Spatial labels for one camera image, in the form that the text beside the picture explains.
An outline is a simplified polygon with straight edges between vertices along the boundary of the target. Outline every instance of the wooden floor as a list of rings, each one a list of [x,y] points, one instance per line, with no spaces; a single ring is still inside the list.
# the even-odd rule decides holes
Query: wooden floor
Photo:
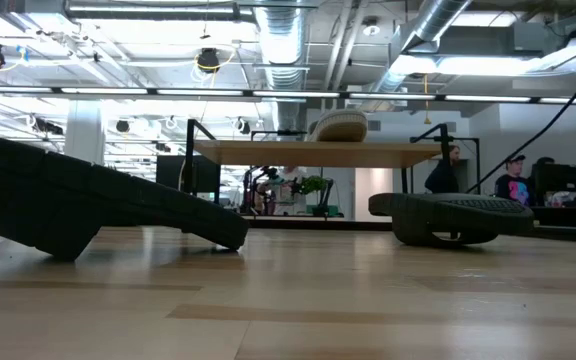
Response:
[[[64,264],[0,238],[0,359],[572,360],[576,243],[109,228]]]

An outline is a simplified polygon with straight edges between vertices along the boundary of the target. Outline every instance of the dark jacket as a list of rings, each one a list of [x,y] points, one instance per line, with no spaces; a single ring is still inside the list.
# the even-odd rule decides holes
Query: dark jacket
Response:
[[[440,160],[424,185],[435,194],[459,192],[459,184],[449,161]]]

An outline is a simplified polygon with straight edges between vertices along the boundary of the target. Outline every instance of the ceiling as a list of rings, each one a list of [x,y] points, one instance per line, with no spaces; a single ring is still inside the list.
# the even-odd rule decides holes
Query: ceiling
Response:
[[[88,1],[87,4],[117,3]],[[152,4],[134,0],[130,4]],[[379,27],[376,35],[360,31],[355,40],[341,86],[368,86],[377,81],[390,66],[388,46],[395,27],[417,15],[420,1],[372,1],[366,17],[375,17]],[[304,66],[306,89],[320,90],[332,52],[332,39],[343,1],[306,2],[314,5],[308,11]],[[508,27],[518,21],[543,22],[576,15],[576,1],[517,2],[508,0],[475,0],[453,26]],[[224,21],[154,21],[78,18],[72,24],[49,23],[45,34],[22,32],[0,18],[0,44],[6,66],[0,72],[0,85],[33,86],[108,86],[108,87],[177,87],[177,88],[267,88],[266,73],[258,68],[263,63],[259,46],[259,32],[255,24]],[[27,49],[20,54],[18,47]],[[196,73],[195,56],[202,48],[216,48],[223,65],[213,75]],[[486,95],[553,95],[565,96],[576,86],[576,75],[559,79],[510,76],[468,76],[459,74],[428,74],[408,76],[403,87],[409,92],[461,93]],[[40,139],[45,134],[32,130],[29,115],[35,114],[67,131],[67,99],[32,99],[0,96],[0,136]],[[409,104],[400,110],[419,110],[423,104]],[[459,110],[463,114],[480,109],[468,104],[438,105],[436,110]],[[153,165],[144,156],[159,152],[152,145],[129,144],[138,139],[159,137],[161,140],[183,140],[185,119],[202,119],[202,123],[218,138],[247,138],[233,126],[242,118],[253,128],[272,127],[271,103],[199,102],[156,100],[104,100],[104,115],[109,120],[106,159],[121,169],[129,169],[147,178],[154,175]],[[135,126],[138,133],[119,133],[118,120],[153,126]],[[63,150],[63,136],[51,136],[51,142],[38,142],[51,150]],[[183,153],[184,145],[177,144],[173,152]]]

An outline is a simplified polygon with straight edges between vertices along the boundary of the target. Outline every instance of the wooden tabletop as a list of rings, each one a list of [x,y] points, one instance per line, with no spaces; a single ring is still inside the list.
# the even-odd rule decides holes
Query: wooden tabletop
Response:
[[[410,167],[441,153],[437,144],[197,140],[195,150],[222,165]]]

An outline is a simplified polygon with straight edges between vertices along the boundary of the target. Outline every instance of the man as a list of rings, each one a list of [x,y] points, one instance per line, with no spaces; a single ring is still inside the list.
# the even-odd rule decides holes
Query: man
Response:
[[[426,179],[426,189],[433,194],[438,193],[457,193],[459,184],[453,171],[453,166],[459,162],[460,149],[457,145],[450,145],[450,162],[439,160],[435,170],[430,173]]]
[[[268,180],[257,187],[258,192],[273,191],[276,195],[274,215],[298,215],[306,213],[306,197],[293,193],[293,186],[306,177],[296,166],[284,166],[279,177]]]
[[[525,156],[519,155],[506,161],[506,175],[502,175],[495,182],[495,196],[514,200],[524,206],[534,201],[528,179],[521,177]]]

